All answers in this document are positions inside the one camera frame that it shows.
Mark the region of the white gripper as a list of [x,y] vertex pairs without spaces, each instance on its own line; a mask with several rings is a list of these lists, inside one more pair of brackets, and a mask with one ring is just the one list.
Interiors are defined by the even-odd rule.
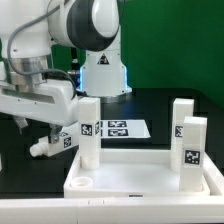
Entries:
[[48,79],[27,92],[17,91],[13,85],[0,81],[0,112],[14,115],[20,134],[28,127],[25,118],[50,123],[51,144],[59,142],[61,126],[77,121],[77,103],[69,81]]

